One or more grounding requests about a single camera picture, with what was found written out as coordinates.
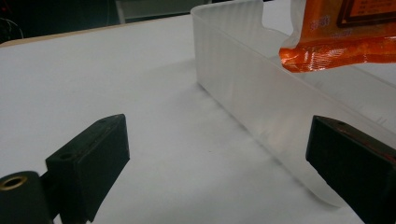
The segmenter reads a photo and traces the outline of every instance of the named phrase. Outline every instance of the white table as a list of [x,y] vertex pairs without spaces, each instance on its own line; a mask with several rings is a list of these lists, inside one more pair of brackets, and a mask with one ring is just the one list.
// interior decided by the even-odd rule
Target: white table
[[44,174],[52,152],[119,113],[131,160],[94,223],[361,223],[196,83],[191,16],[0,48],[0,176]]

